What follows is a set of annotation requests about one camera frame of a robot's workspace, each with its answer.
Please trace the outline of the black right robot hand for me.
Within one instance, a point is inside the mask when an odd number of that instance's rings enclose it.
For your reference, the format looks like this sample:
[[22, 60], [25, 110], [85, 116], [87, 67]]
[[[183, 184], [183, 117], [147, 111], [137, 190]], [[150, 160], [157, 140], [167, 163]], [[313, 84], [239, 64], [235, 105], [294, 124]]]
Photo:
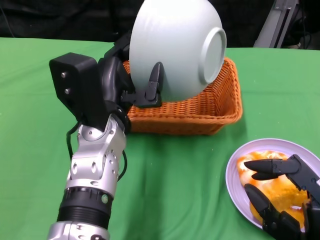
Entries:
[[297, 154], [287, 160], [261, 159], [244, 165], [256, 173], [254, 180], [264, 181], [285, 175], [299, 191], [307, 194], [302, 203], [304, 232], [300, 223], [286, 211], [279, 212], [267, 196], [252, 184], [244, 189], [262, 218], [262, 229], [276, 240], [318, 240], [320, 238], [320, 177]]

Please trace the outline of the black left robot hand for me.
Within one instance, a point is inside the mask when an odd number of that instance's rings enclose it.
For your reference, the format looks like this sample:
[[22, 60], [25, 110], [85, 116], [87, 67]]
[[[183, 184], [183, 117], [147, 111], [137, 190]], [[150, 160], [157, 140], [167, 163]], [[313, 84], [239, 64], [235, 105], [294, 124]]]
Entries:
[[164, 66], [157, 62], [146, 86], [139, 90], [129, 62], [131, 33], [119, 38], [99, 61], [94, 58], [66, 53], [49, 62], [57, 98], [75, 116], [78, 123], [104, 131], [109, 116], [119, 121], [128, 133], [131, 122], [128, 112], [132, 106], [153, 108], [162, 105], [161, 91]]

